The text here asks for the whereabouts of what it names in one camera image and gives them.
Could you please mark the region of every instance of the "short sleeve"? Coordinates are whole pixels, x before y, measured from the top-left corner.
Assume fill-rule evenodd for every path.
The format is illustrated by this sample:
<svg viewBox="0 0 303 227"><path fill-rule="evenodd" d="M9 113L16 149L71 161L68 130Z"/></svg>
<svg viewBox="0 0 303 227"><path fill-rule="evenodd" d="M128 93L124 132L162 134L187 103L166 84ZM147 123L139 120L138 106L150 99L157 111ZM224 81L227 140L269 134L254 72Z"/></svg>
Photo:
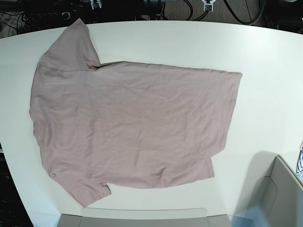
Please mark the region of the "short sleeve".
<svg viewBox="0 0 303 227"><path fill-rule="evenodd" d="M79 18L42 56L39 64L58 71L88 71L100 67L87 26Z"/></svg>

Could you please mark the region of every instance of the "white table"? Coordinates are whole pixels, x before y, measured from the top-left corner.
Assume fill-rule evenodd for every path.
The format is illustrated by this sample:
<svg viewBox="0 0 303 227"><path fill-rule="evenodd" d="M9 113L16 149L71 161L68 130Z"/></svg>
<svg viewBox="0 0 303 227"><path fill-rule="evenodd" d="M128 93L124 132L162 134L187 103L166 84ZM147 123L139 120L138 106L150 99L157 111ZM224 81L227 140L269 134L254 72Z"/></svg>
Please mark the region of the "white table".
<svg viewBox="0 0 303 227"><path fill-rule="evenodd" d="M55 226L80 206L43 169L29 116L37 63L64 28L0 40L0 142L13 180L36 226ZM109 184L112 195L91 208L206 208L236 214L267 175L276 154L295 169L303 140L303 35L253 26L143 21L89 25L102 63L134 61L241 72L224 151L212 158L215 178L165 189Z"/></svg>

